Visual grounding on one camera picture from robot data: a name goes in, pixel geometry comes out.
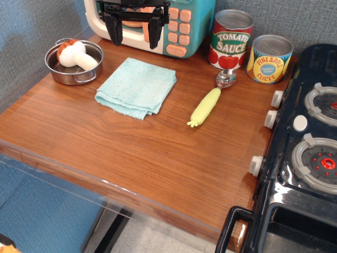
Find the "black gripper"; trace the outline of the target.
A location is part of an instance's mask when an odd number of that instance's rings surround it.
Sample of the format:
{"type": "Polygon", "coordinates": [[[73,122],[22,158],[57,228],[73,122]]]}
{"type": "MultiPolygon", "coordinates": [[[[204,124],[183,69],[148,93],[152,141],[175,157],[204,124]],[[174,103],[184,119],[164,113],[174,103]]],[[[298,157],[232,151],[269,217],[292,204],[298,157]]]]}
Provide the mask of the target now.
{"type": "Polygon", "coordinates": [[[170,1],[96,1],[100,18],[105,22],[111,42],[120,46],[123,40],[122,21],[146,22],[150,49],[155,49],[163,24],[169,22],[170,1]]]}

